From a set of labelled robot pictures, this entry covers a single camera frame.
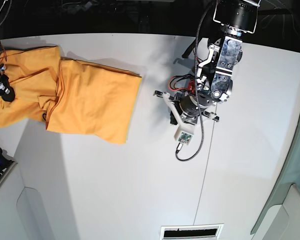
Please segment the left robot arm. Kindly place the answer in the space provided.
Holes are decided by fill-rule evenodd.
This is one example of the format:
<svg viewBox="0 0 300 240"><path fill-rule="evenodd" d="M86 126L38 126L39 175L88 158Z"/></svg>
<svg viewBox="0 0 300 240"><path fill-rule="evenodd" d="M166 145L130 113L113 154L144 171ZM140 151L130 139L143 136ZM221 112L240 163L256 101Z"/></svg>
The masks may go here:
<svg viewBox="0 0 300 240"><path fill-rule="evenodd" d="M170 111L170 124L195 126L200 117L219 117L207 109L226 102L233 87L233 69L243 54L242 33L253 34L257 25L258 0L217 0L212 4L212 20L220 24L219 31L208 39L208 56L201 60L198 47L202 39L199 33L183 54L187 58L194 53L192 73L175 75L168 82L174 94L155 91L154 95L166 100Z"/></svg>

